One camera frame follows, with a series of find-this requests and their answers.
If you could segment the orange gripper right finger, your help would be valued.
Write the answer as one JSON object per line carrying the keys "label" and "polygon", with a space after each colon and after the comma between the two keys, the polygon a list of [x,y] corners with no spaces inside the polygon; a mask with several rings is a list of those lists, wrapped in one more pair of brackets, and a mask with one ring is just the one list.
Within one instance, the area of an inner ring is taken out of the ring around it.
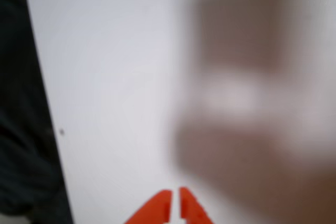
{"label": "orange gripper right finger", "polygon": [[197,198],[187,187],[179,189],[180,215],[187,224],[213,224]]}

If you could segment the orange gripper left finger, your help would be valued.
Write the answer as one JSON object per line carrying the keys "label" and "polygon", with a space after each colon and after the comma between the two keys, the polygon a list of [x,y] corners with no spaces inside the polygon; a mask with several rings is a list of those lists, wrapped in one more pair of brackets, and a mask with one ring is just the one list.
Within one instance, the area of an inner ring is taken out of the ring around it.
{"label": "orange gripper left finger", "polygon": [[144,203],[125,224],[164,224],[170,222],[173,192],[162,190]]}

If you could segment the person's hand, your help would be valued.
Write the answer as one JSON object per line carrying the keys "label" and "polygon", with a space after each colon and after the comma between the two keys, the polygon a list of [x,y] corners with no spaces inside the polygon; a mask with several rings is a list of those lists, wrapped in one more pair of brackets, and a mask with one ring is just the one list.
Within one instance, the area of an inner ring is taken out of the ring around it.
{"label": "person's hand", "polygon": [[335,223],[335,8],[195,0],[177,165],[268,223]]}

